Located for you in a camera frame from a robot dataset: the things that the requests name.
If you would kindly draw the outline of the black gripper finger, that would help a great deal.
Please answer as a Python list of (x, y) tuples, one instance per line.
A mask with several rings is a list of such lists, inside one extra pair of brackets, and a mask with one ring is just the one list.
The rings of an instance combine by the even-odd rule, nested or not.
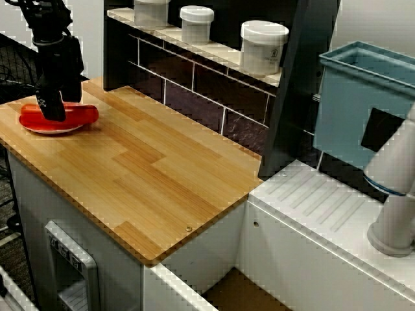
[(65, 108), (59, 90), (38, 89), (37, 103), (46, 120), (65, 121)]
[(64, 82), (61, 88), (61, 96), (64, 102), (80, 102), (82, 99), (82, 81), (79, 76), (70, 78)]

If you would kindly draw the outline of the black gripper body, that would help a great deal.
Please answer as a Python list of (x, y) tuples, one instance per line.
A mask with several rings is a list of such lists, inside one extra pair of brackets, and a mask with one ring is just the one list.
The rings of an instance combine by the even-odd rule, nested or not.
[(55, 41), (36, 41), (41, 74), (35, 84), (35, 90), (53, 88), (61, 91), (64, 82), (81, 76), (84, 70), (80, 42), (75, 36), (62, 36)]

